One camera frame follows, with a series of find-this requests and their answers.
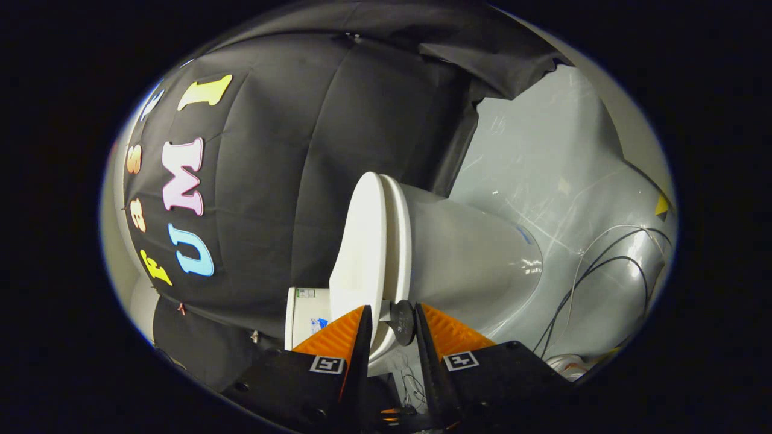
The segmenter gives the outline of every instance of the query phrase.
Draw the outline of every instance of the white toilet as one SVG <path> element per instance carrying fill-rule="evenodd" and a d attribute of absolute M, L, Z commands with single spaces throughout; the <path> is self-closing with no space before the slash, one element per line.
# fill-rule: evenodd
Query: white toilet
<path fill-rule="evenodd" d="M 518 225 L 365 173 L 351 196 L 329 290 L 289 289 L 285 349 L 325 321 L 369 304 L 372 366 L 398 346 L 385 321 L 389 302 L 404 299 L 481 330 L 525 304 L 539 282 L 541 260 L 539 246 Z"/>

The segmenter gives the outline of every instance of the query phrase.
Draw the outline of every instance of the sticker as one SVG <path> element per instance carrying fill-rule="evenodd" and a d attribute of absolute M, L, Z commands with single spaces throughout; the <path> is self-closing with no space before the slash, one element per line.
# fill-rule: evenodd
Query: sticker
<path fill-rule="evenodd" d="M 164 149 L 161 151 L 161 163 L 174 176 L 161 190 L 164 207 L 167 211 L 171 211 L 172 206 L 179 206 L 192 209 L 196 215 L 204 214 L 204 200 L 201 198 L 201 193 L 185 194 L 185 192 L 196 188 L 200 181 L 183 169 L 188 167 L 193 171 L 198 171 L 201 168 L 203 156 L 204 139 L 200 137 L 186 144 L 164 143 Z"/>
<path fill-rule="evenodd" d="M 451 354 L 443 357 L 445 364 L 448 366 L 448 371 L 460 371 L 461 369 L 474 368 L 480 366 L 475 356 L 471 351 L 464 351 L 458 354 Z"/>
<path fill-rule="evenodd" d="M 321 318 L 311 318 L 311 334 L 322 330 L 325 328 L 325 326 L 327 326 L 327 320 L 323 320 Z"/>
<path fill-rule="evenodd" d="M 126 170 L 129 173 L 139 173 L 142 162 L 142 147 L 140 145 L 132 146 L 126 156 Z"/>
<path fill-rule="evenodd" d="M 169 223 L 169 238 L 172 244 L 175 246 L 180 242 L 189 244 L 198 250 L 198 257 L 200 259 L 193 259 L 184 256 L 177 251 L 177 262 L 180 263 L 180 268 L 186 273 L 196 273 L 201 276 L 211 276 L 215 273 L 215 264 L 212 262 L 212 255 L 209 254 L 209 249 L 206 248 L 206 244 L 198 238 L 193 232 L 181 231 L 176 229 L 174 225 Z"/>
<path fill-rule="evenodd" d="M 151 277 L 155 279 L 163 280 L 164 282 L 168 283 L 170 287 L 174 286 L 171 284 L 171 280 L 169 280 L 169 275 L 166 274 L 166 270 L 164 270 L 164 267 L 158 266 L 158 264 L 154 260 L 152 260 L 151 258 L 148 258 L 147 253 L 145 253 L 144 250 L 140 250 L 140 256 L 142 256 L 142 261 L 147 267 L 147 272 L 150 273 Z"/>
<path fill-rule="evenodd" d="M 209 103 L 210 106 L 219 103 L 222 94 L 225 93 L 225 89 L 231 83 L 231 80 L 233 80 L 233 75 L 228 74 L 220 80 L 212 81 L 210 83 L 198 84 L 198 81 L 194 81 L 182 95 L 182 98 L 180 98 L 180 103 L 177 105 L 177 111 L 180 111 L 188 104 L 193 103 Z"/>
<path fill-rule="evenodd" d="M 337 375 L 343 372 L 345 362 L 345 359 L 342 358 L 317 356 L 317 358 L 313 359 L 310 371 Z"/>
<path fill-rule="evenodd" d="M 660 194 L 659 200 L 657 200 L 657 207 L 654 209 L 654 214 L 664 222 L 668 216 L 668 209 L 668 200 L 665 199 L 664 195 Z"/>
<path fill-rule="evenodd" d="M 166 90 L 162 90 L 155 97 L 152 97 L 151 100 L 147 102 L 147 105 L 145 105 L 145 108 L 142 110 L 142 114 L 140 115 L 140 122 L 144 120 L 144 118 L 147 116 L 148 113 L 153 111 L 155 106 L 158 104 L 158 101 L 161 100 L 161 96 L 164 94 L 165 91 Z"/>
<path fill-rule="evenodd" d="M 296 288 L 295 297 L 297 298 L 317 298 L 317 290 L 308 288 Z"/>
<path fill-rule="evenodd" d="M 144 223 L 144 217 L 142 216 L 142 204 L 140 199 L 134 199 L 129 203 L 129 212 L 131 213 L 131 221 L 134 222 L 134 227 L 142 232 L 145 232 L 147 227 Z"/>
<path fill-rule="evenodd" d="M 526 240 L 528 244 L 530 244 L 530 240 L 528 239 L 528 236 L 526 235 L 526 232 L 522 230 L 519 226 L 515 226 L 518 231 L 520 231 L 520 235 L 523 236 L 523 238 Z"/>

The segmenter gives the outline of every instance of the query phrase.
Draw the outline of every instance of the wire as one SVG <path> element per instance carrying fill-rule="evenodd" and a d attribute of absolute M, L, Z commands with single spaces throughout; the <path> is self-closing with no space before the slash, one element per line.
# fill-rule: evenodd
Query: wire
<path fill-rule="evenodd" d="M 647 308 L 648 308 L 648 301 L 649 301 L 648 282 L 646 280 L 646 275 L 643 273 L 643 269 L 641 268 L 640 264 L 638 264 L 638 262 L 636 262 L 635 259 L 632 259 L 629 256 L 615 256 L 613 258 L 605 260 L 603 263 L 601 263 L 600 265 L 596 266 L 595 268 L 589 269 L 587 272 L 584 273 L 584 275 L 581 277 L 581 279 L 579 279 L 579 282 L 577 282 L 577 286 L 579 285 L 579 283 L 581 283 L 581 281 L 585 277 L 587 277 L 590 274 L 592 274 L 595 270 L 601 268 L 602 266 L 606 265 L 609 262 L 612 262 L 612 261 L 615 261 L 615 260 L 618 260 L 618 259 L 626 259 L 628 261 L 631 261 L 633 264 L 635 264 L 636 267 L 638 267 L 638 271 L 641 273 L 641 278 L 643 279 L 643 290 L 644 290 L 643 314 L 645 316 Z M 542 358 L 544 358 L 544 355 L 547 353 L 547 350 L 550 348 L 549 344 L 550 344 L 550 340 L 552 338 L 552 332 L 553 332 L 553 330 L 555 328 L 555 322 L 557 320 L 557 316 L 560 313 L 560 311 L 563 310 L 563 307 L 565 306 L 565 303 L 567 302 L 567 300 L 568 300 L 570 295 L 571 295 L 570 291 L 566 292 L 566 295 L 563 297 L 563 300 L 560 302 L 560 305 L 555 310 L 555 315 L 552 316 L 552 321 L 549 323 L 549 325 L 547 325 L 547 328 L 544 329 L 544 333 L 542 333 L 541 338 L 537 342 L 536 346 L 533 347 L 533 350 L 535 351 L 539 347 L 539 344 L 541 344 L 541 341 L 544 339 L 544 335 L 545 334 L 547 335 L 547 340 L 544 342 L 544 350 L 541 353 L 541 357 Z"/>
<path fill-rule="evenodd" d="M 399 370 L 400 375 L 402 376 L 402 390 L 405 393 L 405 398 L 402 400 L 402 406 L 405 407 L 408 404 L 410 406 L 413 405 L 413 401 L 412 401 L 412 399 L 410 399 L 410 395 L 408 394 L 408 386 L 405 383 L 405 379 L 406 378 L 410 378 L 411 381 L 412 381 L 412 386 L 413 386 L 413 396 L 415 396 L 416 399 L 421 401 L 421 403 L 418 404 L 417 407 L 415 407 L 415 409 L 418 410 L 419 408 L 421 408 L 422 405 L 424 405 L 426 403 L 426 390 L 424 389 L 424 386 L 421 384 L 421 382 L 419 382 L 418 379 L 415 377 L 415 373 L 413 372 L 413 368 L 408 363 L 409 362 L 408 356 L 405 353 L 401 352 L 401 351 L 400 351 L 400 353 L 401 353 L 401 356 L 402 356 L 402 364 L 403 364 L 402 366 L 403 367 L 399 368 L 398 370 Z"/>
<path fill-rule="evenodd" d="M 667 263 L 667 257 L 665 256 L 665 251 L 662 250 L 662 246 L 659 245 L 659 241 L 657 241 L 657 239 L 654 238 L 654 236 L 652 235 L 652 231 L 649 230 L 649 228 L 645 228 L 645 227 L 639 226 L 639 225 L 613 225 L 612 227 L 610 227 L 610 228 L 604 230 L 603 232 L 601 232 L 601 234 L 599 236 L 597 236 L 590 243 L 590 245 L 587 247 L 587 249 L 584 251 L 584 253 L 581 254 L 581 257 L 579 258 L 579 263 L 577 264 L 577 270 L 576 270 L 576 273 L 574 274 L 574 282 L 571 284 L 571 295 L 569 297 L 569 302 L 568 302 L 568 317 L 566 318 L 566 327 L 563 327 L 563 331 L 560 333 L 560 336 L 555 340 L 555 342 L 558 342 L 563 337 L 563 335 L 566 333 L 566 330 L 568 329 L 568 324 L 571 322 L 571 311 L 574 309 L 574 290 L 576 289 L 577 277 L 579 277 L 579 268 L 581 267 L 581 263 L 584 260 L 584 255 L 586 255 L 587 252 L 590 251 L 592 246 L 596 242 L 598 242 L 598 240 L 601 239 L 602 236 L 606 235 L 611 230 L 616 229 L 616 228 L 637 228 L 637 229 L 645 231 L 646 235 L 648 235 L 648 237 L 654 242 L 654 244 L 657 245 L 657 249 L 659 249 L 659 252 L 662 254 L 662 260 L 664 260 Z"/>

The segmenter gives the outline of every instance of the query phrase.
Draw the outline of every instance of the black cloth backdrop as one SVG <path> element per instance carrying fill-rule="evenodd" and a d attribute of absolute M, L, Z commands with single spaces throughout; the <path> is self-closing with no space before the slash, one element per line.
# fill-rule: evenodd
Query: black cloth backdrop
<path fill-rule="evenodd" d="M 287 289 L 327 286 L 363 173 L 447 196 L 476 129 L 476 104 L 484 97 L 513 99 L 555 63 L 569 63 L 491 8 L 428 1 L 290 5 L 191 57 L 163 77 L 157 89 L 163 97 L 132 133 L 142 159 L 139 173 L 124 174 L 131 238 L 138 255 L 143 249 L 164 267 L 173 285 L 151 281 L 170 303 L 184 303 L 211 327 L 279 339 Z M 193 103 L 178 111 L 191 83 L 225 74 L 233 79 L 215 106 Z M 161 163 L 163 145 L 197 137 L 204 151 L 201 169 L 192 173 L 204 213 L 167 211 L 161 191 L 172 174 Z M 137 198 L 146 232 L 132 223 L 130 202 Z M 172 244 L 169 223 L 204 242 L 212 276 L 181 269 L 177 251 L 198 253 Z M 160 327 L 170 322 L 163 324 L 154 326 L 157 345 L 192 366 L 194 376 L 220 385 L 240 373 L 233 365 L 211 375 L 208 362 L 191 363 L 225 347 L 207 338 L 195 354 L 183 350 L 172 341 L 203 332 L 172 327 L 167 333 Z"/>

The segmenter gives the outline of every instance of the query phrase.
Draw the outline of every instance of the cable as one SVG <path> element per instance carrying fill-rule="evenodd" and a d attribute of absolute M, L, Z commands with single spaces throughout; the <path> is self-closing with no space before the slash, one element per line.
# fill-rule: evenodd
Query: cable
<path fill-rule="evenodd" d="M 566 330 L 568 329 L 568 324 L 571 322 L 571 311 L 574 308 L 574 289 L 576 288 L 576 285 L 577 285 L 577 277 L 579 277 L 579 268 L 581 267 L 581 263 L 584 260 L 584 255 L 586 255 L 587 252 L 590 251 L 592 246 L 596 242 L 598 242 L 598 240 L 601 239 L 601 237 L 603 235 L 609 233 L 612 229 L 616 229 L 616 228 L 637 228 L 637 229 L 641 229 L 641 230 L 645 231 L 646 235 L 648 235 L 648 237 L 654 242 L 654 244 L 657 245 L 657 249 L 659 249 L 659 252 L 662 254 L 662 260 L 664 260 L 667 263 L 667 257 L 665 256 L 665 251 L 662 250 L 662 246 L 659 245 L 659 241 L 657 241 L 657 239 L 654 238 L 654 236 L 652 235 L 652 231 L 650 231 L 648 228 L 645 228 L 645 227 L 639 226 L 639 225 L 613 225 L 612 227 L 610 227 L 610 228 L 604 230 L 603 232 L 601 232 L 601 234 L 599 236 L 597 236 L 590 243 L 590 245 L 587 247 L 587 249 L 584 251 L 584 253 L 581 254 L 581 257 L 579 258 L 579 263 L 577 264 L 577 270 L 576 270 L 576 273 L 574 274 L 574 282 L 571 284 L 571 296 L 570 296 L 570 299 L 569 299 L 569 302 L 568 302 L 568 317 L 566 318 L 566 327 L 563 328 L 563 331 L 560 333 L 560 336 L 555 340 L 555 342 L 558 342 L 563 337 L 563 335 L 566 333 Z"/>
<path fill-rule="evenodd" d="M 581 281 L 584 280 L 585 277 L 589 276 L 595 270 L 601 268 L 602 266 L 606 265 L 609 262 L 612 262 L 612 261 L 615 261 L 615 260 L 618 260 L 618 259 L 626 259 L 626 260 L 632 262 L 638 268 L 638 271 L 641 273 L 641 278 L 643 279 L 643 290 L 644 290 L 643 314 L 646 315 L 647 308 L 648 308 L 648 297 L 649 297 L 649 294 L 648 294 L 648 282 L 646 281 L 646 275 L 643 273 L 643 269 L 641 268 L 641 265 L 638 264 L 638 262 L 635 261 L 635 259 L 632 259 L 630 256 L 614 256 L 613 258 L 606 259 L 605 261 L 603 261 L 599 265 L 595 266 L 594 268 L 588 269 L 588 271 L 584 273 L 584 275 L 581 277 L 581 279 L 579 279 L 579 281 L 577 282 L 576 286 L 578 286 L 579 283 L 581 283 Z M 566 303 L 567 299 L 571 296 L 571 294 L 572 294 L 572 291 L 569 290 L 566 293 L 565 297 L 563 297 L 563 300 L 560 302 L 560 305 L 558 306 L 558 308 L 555 311 L 555 315 L 552 317 L 552 321 L 550 322 L 549 325 L 547 325 L 547 329 L 544 330 L 544 333 L 542 334 L 541 339 L 539 339 L 539 342 L 536 344 L 536 347 L 533 348 L 534 350 L 536 350 L 536 348 L 539 347 L 539 344 L 541 344 L 542 339 L 544 339 L 544 335 L 547 333 L 547 331 L 549 331 L 550 333 L 547 335 L 547 340 L 544 342 L 544 350 L 541 353 L 541 357 L 542 358 L 547 353 L 547 350 L 549 348 L 551 348 L 551 347 L 548 347 L 548 345 L 550 343 L 550 339 L 552 338 L 552 331 L 555 328 L 555 322 L 557 320 L 557 316 L 558 316 L 558 314 L 560 314 L 560 311 L 563 310 L 563 307 L 565 306 L 565 303 Z"/>

